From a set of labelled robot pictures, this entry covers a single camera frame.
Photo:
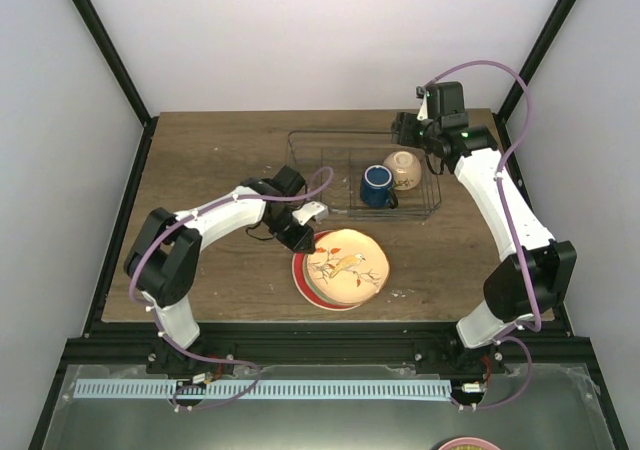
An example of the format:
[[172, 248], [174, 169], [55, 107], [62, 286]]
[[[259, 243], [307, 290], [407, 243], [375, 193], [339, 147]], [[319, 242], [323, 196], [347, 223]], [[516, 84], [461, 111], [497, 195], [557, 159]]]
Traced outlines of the cream ceramic bowl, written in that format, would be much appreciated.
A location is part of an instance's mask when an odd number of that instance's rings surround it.
[[385, 158], [383, 165], [387, 167], [393, 175], [395, 190], [411, 190], [421, 183], [421, 163], [411, 152], [393, 152]]

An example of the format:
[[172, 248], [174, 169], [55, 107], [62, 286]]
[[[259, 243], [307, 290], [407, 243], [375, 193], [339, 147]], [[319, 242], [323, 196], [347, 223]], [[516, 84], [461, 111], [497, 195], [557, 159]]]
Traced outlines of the dark blue ceramic mug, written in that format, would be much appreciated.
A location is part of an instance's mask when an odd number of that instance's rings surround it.
[[361, 178], [360, 200], [374, 209], [397, 208], [398, 199], [391, 170], [383, 165], [369, 166]]

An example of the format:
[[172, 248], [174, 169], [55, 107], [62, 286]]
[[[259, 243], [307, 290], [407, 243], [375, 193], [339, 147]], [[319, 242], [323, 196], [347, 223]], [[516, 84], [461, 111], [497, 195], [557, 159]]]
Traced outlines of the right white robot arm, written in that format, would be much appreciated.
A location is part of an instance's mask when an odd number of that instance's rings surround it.
[[444, 348], [458, 373], [480, 360], [480, 347], [514, 330], [538, 331], [545, 312], [561, 305], [577, 260], [535, 216], [506, 171], [498, 142], [473, 126], [458, 82], [419, 87], [415, 113], [400, 112], [391, 126], [394, 143], [434, 156], [472, 197], [494, 239], [500, 263], [483, 285], [482, 302], [456, 325], [458, 337]]

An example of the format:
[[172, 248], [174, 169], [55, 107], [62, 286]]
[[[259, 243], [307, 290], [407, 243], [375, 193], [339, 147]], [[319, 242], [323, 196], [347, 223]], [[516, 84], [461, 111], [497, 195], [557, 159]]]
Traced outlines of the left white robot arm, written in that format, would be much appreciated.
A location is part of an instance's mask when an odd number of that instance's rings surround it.
[[309, 190], [300, 173], [283, 166], [273, 178], [249, 178], [228, 194], [201, 206], [171, 213], [160, 207], [143, 223], [124, 263], [130, 278], [129, 296], [151, 312], [159, 336], [173, 342], [170, 363], [181, 373], [196, 372], [204, 349], [188, 294], [201, 253], [241, 228], [264, 224], [269, 236], [296, 254], [315, 251], [313, 220], [328, 207], [314, 199], [321, 187]]

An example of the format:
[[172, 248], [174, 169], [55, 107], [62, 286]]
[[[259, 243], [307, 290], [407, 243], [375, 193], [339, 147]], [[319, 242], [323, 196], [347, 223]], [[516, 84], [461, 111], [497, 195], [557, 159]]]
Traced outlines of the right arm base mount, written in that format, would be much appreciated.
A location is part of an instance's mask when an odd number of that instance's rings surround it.
[[494, 359], [492, 347], [466, 349], [453, 338], [429, 337], [412, 344], [416, 366], [426, 373], [480, 376], [503, 373], [504, 365]]

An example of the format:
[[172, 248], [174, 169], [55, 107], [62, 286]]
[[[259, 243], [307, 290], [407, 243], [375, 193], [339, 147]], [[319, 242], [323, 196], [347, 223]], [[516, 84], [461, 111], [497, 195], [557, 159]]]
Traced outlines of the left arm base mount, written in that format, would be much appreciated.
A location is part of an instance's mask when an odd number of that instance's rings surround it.
[[211, 373], [219, 378], [232, 372], [230, 364], [207, 363], [188, 357], [165, 341], [151, 346], [146, 369], [149, 374], [164, 374], [170, 378], [190, 378], [200, 373]]

